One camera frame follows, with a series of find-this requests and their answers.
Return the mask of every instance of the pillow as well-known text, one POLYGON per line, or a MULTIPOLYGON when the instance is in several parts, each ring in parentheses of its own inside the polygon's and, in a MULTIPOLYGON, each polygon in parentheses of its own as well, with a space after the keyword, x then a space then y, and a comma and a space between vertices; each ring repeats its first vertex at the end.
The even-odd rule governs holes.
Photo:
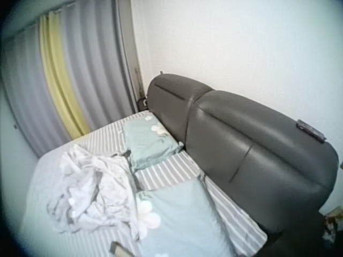
POLYGON ((152 113, 127 121, 123 131, 126 147, 131 150, 133 171, 160 163, 180 152, 183 147, 183 144, 177 143, 152 113))
POLYGON ((236 256, 214 203, 199 178, 137 194, 144 257, 236 256))

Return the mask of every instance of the white wall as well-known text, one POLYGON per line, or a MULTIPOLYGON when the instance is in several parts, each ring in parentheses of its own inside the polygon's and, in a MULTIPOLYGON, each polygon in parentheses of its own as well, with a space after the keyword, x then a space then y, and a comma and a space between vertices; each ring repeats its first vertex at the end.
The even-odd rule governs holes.
POLYGON ((18 232, 25 211, 26 194, 38 158, 27 144, 1 92, 1 197, 5 220, 18 232))
MULTIPOLYGON (((132 0, 145 90, 174 73, 246 96, 322 131, 343 161, 338 1, 132 0)), ((343 171, 323 213, 343 205, 343 171)))

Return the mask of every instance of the striped bed sheet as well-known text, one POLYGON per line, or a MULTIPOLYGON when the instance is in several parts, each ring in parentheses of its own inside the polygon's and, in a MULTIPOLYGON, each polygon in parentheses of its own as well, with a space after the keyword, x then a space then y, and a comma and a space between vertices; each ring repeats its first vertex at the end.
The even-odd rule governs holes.
MULTIPOLYGON (((54 185, 60 179, 59 161, 64 151, 73 144, 79 144, 93 154, 122 152, 125 150, 123 124, 145 114, 147 111, 109 124, 40 158, 29 187, 26 211, 18 236, 19 243, 28 255, 110 256, 110 243, 119 241, 135 256, 141 256, 139 244, 116 228, 103 228, 93 232, 79 231, 73 234, 55 232, 46 212, 46 204, 54 185)), ((195 178, 201 172, 191 157, 182 151, 157 165, 136 172, 136 177, 142 190, 152 190, 195 178)), ((237 253, 254 255, 265 244, 266 234, 209 178, 206 177, 205 181, 237 253)))

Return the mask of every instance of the yellow curtain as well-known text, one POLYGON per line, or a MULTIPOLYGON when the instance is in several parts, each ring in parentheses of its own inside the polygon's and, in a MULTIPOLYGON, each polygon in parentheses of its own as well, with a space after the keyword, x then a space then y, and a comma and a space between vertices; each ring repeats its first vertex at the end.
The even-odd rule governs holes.
POLYGON ((66 70, 59 33, 59 14, 42 16, 39 25, 40 49, 47 85, 57 112, 72 139, 90 133, 74 96, 66 70))

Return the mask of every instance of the padded headboard cushion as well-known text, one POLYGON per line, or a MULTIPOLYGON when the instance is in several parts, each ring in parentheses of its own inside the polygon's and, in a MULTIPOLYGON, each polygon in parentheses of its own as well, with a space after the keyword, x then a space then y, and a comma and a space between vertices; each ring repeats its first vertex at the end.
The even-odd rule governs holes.
POLYGON ((185 143, 187 119, 194 101, 213 90, 198 81, 174 74, 161 74, 148 88, 148 107, 177 141, 185 143))
POLYGON ((329 143, 297 129, 289 117, 229 92, 213 90, 194 103, 185 145, 200 168, 268 232, 318 211, 337 176, 338 157, 329 143))

